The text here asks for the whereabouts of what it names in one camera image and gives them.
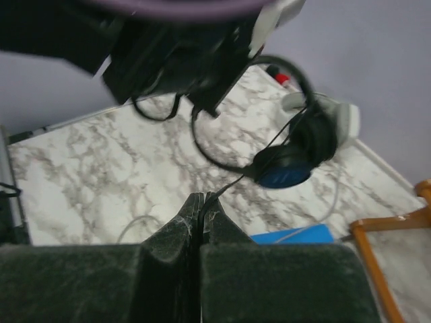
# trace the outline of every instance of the wooden knob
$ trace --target wooden knob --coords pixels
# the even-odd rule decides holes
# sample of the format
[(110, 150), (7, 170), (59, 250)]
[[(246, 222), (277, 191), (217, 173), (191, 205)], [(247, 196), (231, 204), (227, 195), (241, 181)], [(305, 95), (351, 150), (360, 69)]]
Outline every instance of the wooden knob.
[(423, 197), (428, 206), (431, 207), (431, 179), (423, 180), (416, 184), (415, 192), (418, 196)]

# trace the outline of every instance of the white plastic part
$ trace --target white plastic part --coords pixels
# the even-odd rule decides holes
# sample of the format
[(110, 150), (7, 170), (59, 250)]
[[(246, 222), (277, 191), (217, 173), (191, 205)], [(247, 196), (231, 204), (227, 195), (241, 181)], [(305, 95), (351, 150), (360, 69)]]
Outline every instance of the white plastic part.
[[(345, 149), (354, 144), (360, 131), (359, 108), (353, 104), (338, 102), (325, 94), (316, 93), (322, 109), (336, 124), (338, 149)], [(286, 95), (281, 99), (275, 111), (277, 127), (282, 128), (304, 106), (302, 93), (296, 92)]]
[(266, 5), (257, 17), (250, 41), (249, 57), (254, 57), (264, 45), (268, 36), (279, 26), (295, 18), (304, 6), (305, 0), (279, 0)]

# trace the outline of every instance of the purple ring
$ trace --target purple ring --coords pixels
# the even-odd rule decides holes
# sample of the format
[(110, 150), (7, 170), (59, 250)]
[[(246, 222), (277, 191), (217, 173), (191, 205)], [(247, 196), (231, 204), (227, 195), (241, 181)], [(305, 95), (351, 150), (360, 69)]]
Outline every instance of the purple ring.
[(198, 2), (163, 0), (83, 0), (136, 18), (174, 22), (216, 22), (260, 10), (275, 0), (212, 0)]

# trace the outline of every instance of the red object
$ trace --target red object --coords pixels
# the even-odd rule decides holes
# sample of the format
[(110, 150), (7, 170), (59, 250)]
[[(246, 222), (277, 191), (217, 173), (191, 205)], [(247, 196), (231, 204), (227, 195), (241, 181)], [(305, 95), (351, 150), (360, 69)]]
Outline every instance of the red object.
[(281, 73), (278, 73), (274, 78), (282, 86), (286, 86), (290, 81), (290, 77)]

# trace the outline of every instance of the blue book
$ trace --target blue book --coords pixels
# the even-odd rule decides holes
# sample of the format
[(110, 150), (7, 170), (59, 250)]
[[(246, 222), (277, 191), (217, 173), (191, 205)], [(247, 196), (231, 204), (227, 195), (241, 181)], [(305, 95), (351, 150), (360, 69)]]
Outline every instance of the blue book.
[[(273, 244), (280, 238), (298, 231), (299, 229), (301, 228), (270, 232), (268, 234), (257, 234), (255, 236), (251, 236), (251, 238), (257, 244)], [(279, 244), (330, 244), (332, 242), (334, 242), (334, 238), (331, 235), (329, 228), (325, 224), (318, 224), (280, 242)]]

